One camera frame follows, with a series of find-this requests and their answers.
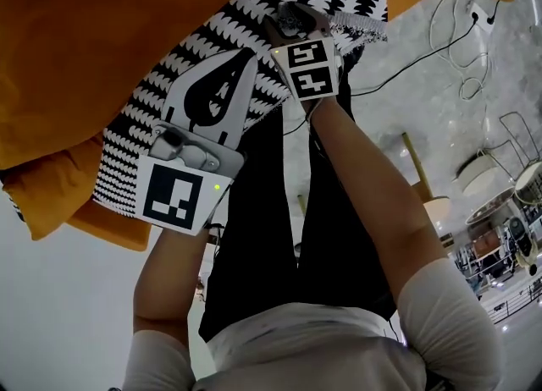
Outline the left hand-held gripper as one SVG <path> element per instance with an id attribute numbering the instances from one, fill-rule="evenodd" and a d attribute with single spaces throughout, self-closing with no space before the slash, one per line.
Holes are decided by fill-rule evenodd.
<path id="1" fill-rule="evenodd" d="M 136 218 L 191 236 L 211 221 L 245 163 L 236 147 L 256 74 L 255 55 L 228 51 L 174 81 L 163 105 L 165 122 L 156 126 L 150 151 L 137 163 Z"/>

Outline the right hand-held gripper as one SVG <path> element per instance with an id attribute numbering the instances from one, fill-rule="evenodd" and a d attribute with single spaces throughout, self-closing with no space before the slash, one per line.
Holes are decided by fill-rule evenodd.
<path id="1" fill-rule="evenodd" d="M 340 56 L 331 37 L 327 15 L 296 3 L 296 34 L 306 41 L 293 42 L 293 14 L 281 3 L 275 15 L 263 18 L 272 48 L 270 55 L 298 102 L 336 96 L 339 93 Z"/>

